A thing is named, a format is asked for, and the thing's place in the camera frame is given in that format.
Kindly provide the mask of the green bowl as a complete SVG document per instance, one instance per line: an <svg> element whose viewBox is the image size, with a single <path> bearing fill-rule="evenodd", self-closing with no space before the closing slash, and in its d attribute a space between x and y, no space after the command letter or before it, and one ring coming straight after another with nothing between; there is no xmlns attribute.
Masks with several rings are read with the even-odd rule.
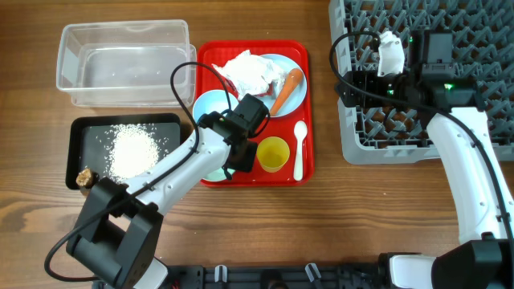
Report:
<svg viewBox="0 0 514 289"><path fill-rule="evenodd" d="M210 181L210 182L225 181L227 179L227 175L232 177L234 173L235 173L234 169L220 168L211 173L208 173L207 175L204 176L204 178L202 180Z"/></svg>

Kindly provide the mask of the yellow cup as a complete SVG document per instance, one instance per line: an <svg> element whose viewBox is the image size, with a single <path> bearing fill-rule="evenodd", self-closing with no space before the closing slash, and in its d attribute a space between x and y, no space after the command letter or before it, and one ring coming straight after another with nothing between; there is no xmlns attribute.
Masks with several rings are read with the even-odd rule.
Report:
<svg viewBox="0 0 514 289"><path fill-rule="evenodd" d="M270 136L260 141L256 156L264 171L276 173L288 162L290 148L282 138Z"/></svg>

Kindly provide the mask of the light blue bowl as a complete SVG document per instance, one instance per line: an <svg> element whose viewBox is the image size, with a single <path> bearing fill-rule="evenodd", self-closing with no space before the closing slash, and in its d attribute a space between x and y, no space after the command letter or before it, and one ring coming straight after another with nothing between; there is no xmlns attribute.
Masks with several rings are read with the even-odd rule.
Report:
<svg viewBox="0 0 514 289"><path fill-rule="evenodd" d="M232 109L235 109L239 104L238 100L231 93L228 93L228 96L229 98L226 97L224 90L219 89L210 90L201 94L194 102L194 122L197 123L204 114L225 111L229 108L228 103L230 103Z"/></svg>

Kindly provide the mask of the white napkin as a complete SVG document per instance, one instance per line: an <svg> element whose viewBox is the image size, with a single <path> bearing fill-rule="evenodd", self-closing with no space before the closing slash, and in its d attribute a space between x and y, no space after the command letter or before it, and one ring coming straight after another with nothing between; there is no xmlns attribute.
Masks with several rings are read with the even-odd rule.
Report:
<svg viewBox="0 0 514 289"><path fill-rule="evenodd" d="M269 84L275 84L281 88L287 74L273 61L260 55L253 55L249 50L228 60L223 67L213 64L213 68L236 86L238 100L241 100L246 94L254 95L265 92Z"/></svg>

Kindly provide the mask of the orange carrot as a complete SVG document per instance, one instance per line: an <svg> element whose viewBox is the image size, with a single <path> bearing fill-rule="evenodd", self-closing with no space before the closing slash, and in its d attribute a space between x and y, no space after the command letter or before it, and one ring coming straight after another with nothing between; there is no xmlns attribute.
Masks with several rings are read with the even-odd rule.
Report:
<svg viewBox="0 0 514 289"><path fill-rule="evenodd" d="M289 71L282 90L275 99L275 103L270 109L271 116L276 116L285 102L288 100L294 90L300 85L304 78L304 73L299 68L294 68Z"/></svg>

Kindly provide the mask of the light blue plate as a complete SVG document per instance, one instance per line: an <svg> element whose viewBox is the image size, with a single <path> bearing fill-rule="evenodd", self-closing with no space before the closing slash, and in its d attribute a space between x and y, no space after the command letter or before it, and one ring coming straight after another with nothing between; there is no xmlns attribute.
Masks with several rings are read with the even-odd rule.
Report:
<svg viewBox="0 0 514 289"><path fill-rule="evenodd" d="M261 55L261 57L273 61L286 72L289 72L294 68L302 70L298 63L284 55L264 54ZM278 94L280 93L280 89L278 89L275 84L273 85L273 88L274 91L270 96L258 96L258 99L260 99L268 108L272 107L272 105L275 103L275 97L278 96ZM307 95L307 88L308 82L306 79L306 74L304 74L303 80L295 88L291 95L286 99L286 101L284 102L280 110L277 112L277 114L275 116L272 116L272 118L286 116L288 114L293 113L297 108L299 108L300 105L304 102L304 99Z"/></svg>

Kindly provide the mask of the white rice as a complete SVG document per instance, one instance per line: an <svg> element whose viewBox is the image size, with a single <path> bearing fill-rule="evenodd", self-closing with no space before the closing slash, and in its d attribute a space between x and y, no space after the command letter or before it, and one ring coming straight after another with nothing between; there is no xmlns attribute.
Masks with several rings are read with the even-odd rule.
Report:
<svg viewBox="0 0 514 289"><path fill-rule="evenodd" d="M104 153L100 175L115 182L151 169L169 153L169 137L157 124L112 124L106 129L96 136Z"/></svg>

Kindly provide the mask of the brown food lump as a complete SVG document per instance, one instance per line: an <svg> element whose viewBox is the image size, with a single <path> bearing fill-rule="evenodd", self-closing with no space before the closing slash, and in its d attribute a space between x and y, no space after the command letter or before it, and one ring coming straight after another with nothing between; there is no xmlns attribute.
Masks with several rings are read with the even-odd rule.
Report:
<svg viewBox="0 0 514 289"><path fill-rule="evenodd" d="M98 177L98 173L86 168L78 174L75 183L80 189L90 189L98 181Z"/></svg>

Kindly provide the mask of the red snack wrapper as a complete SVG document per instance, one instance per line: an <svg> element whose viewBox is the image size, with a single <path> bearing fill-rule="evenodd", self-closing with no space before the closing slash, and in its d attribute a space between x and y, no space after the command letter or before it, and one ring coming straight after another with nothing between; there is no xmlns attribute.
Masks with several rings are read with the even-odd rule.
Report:
<svg viewBox="0 0 514 289"><path fill-rule="evenodd" d="M227 78L224 79L224 84L233 92L237 92L236 86ZM268 85L268 88L265 92L254 94L256 97L264 97L264 96L271 96L274 92L274 87L272 84Z"/></svg>

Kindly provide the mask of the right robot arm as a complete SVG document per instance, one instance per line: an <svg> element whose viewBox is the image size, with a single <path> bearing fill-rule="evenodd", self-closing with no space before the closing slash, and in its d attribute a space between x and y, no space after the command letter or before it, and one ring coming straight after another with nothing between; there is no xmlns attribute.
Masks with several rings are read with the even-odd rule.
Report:
<svg viewBox="0 0 514 289"><path fill-rule="evenodd" d="M459 224L459 245L438 257L384 253L382 282L392 288L510 288L513 198L492 147L485 100L473 79L459 79L450 31L415 31L407 46L393 33L371 34L375 72L338 75L341 102L372 100L413 108L445 169Z"/></svg>

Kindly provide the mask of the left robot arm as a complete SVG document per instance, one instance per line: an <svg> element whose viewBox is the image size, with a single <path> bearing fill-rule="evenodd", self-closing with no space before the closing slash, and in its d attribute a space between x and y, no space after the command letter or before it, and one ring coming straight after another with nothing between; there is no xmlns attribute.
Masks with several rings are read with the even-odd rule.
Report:
<svg viewBox="0 0 514 289"><path fill-rule="evenodd" d="M250 172L252 139L268 113L246 95L233 111L201 116L187 141L151 169L122 184L106 177L95 183L66 252L112 288L159 288L168 274L154 256L164 216L207 174Z"/></svg>

